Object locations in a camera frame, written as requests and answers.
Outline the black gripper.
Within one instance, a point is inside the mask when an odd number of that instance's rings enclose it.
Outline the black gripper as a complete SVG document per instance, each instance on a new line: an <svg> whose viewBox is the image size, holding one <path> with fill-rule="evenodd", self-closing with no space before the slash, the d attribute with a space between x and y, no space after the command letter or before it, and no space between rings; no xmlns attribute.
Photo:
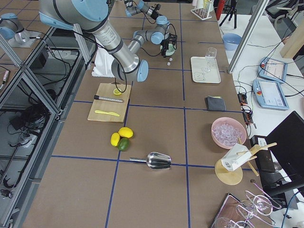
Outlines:
<svg viewBox="0 0 304 228"><path fill-rule="evenodd" d="M166 51L169 44L173 44L174 49L177 49L177 35L170 33L169 36L161 42L161 46L163 46L164 51Z"/></svg>

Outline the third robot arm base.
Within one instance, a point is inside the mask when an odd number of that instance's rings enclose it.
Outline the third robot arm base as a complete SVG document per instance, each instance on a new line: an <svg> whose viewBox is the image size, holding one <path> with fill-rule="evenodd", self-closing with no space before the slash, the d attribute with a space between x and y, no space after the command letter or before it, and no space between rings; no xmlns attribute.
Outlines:
<svg viewBox="0 0 304 228"><path fill-rule="evenodd" d="M14 13L0 16L0 34L14 48L30 48L36 38L35 33L26 30Z"/></svg>

